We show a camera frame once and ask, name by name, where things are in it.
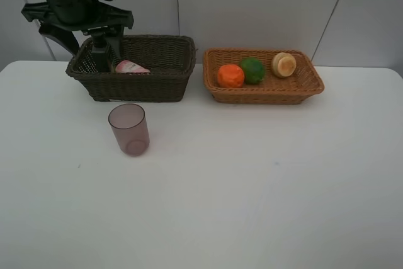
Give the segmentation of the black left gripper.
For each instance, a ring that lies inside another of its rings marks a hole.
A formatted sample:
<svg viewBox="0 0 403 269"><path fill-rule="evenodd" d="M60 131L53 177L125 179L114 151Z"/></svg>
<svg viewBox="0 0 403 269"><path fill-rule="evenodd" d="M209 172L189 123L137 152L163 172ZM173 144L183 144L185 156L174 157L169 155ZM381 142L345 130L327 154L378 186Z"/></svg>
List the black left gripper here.
<svg viewBox="0 0 403 269"><path fill-rule="evenodd" d="M124 28L133 27L133 14L103 1L112 0L45 0L24 5L21 13L29 22L38 20L49 24L40 25L41 36L51 39L73 56L78 53L80 46L71 31L109 26L111 28L105 33L105 40L116 58L121 60Z"/></svg>

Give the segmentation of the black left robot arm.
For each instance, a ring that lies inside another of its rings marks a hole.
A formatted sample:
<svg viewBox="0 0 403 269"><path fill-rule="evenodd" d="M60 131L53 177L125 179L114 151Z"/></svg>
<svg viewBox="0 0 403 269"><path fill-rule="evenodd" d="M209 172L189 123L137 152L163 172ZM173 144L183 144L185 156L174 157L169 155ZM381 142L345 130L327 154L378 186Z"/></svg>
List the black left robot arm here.
<svg viewBox="0 0 403 269"><path fill-rule="evenodd" d="M93 56L104 61L108 49L121 56L120 45L125 28L133 27L131 11L116 8L113 0L44 0L28 3L22 9L23 16L40 24L42 36L54 41L70 54L80 49L74 32L80 31L93 40Z"/></svg>

